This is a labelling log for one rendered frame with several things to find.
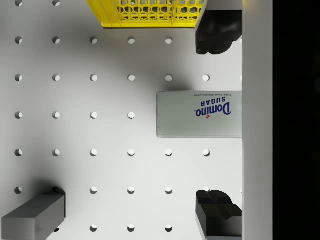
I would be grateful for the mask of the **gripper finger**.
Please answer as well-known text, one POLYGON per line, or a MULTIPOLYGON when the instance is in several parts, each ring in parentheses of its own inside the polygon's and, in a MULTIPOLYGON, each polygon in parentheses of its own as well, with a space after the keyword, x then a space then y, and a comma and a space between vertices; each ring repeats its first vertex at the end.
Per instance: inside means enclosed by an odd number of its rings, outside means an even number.
POLYGON ((204 0, 196 24, 196 53, 219 55, 242 36, 242 0, 204 0))
POLYGON ((195 213, 203 240, 242 240, 242 210, 226 193, 197 191, 195 213))

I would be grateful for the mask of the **yellow basket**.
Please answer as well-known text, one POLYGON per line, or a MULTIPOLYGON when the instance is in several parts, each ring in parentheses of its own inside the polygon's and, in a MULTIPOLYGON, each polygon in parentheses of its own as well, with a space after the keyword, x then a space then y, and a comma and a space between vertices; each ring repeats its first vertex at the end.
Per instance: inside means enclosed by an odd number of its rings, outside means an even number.
POLYGON ((208 0, 86 0, 103 28, 195 28, 208 0))

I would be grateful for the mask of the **white carton box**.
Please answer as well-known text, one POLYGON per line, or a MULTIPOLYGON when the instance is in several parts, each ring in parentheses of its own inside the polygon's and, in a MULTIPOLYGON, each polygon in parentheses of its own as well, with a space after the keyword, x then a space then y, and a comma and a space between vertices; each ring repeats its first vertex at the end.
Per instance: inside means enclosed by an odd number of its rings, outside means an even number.
POLYGON ((156 129, 159 138, 240 138, 242 92, 158 92, 156 129))

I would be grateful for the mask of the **grey cube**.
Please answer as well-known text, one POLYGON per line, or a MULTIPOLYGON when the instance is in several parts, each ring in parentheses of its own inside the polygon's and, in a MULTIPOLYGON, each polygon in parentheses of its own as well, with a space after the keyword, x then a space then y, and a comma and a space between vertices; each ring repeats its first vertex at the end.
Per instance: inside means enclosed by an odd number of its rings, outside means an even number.
POLYGON ((66 193, 54 187, 1 219, 2 240, 47 240, 66 218, 66 193))

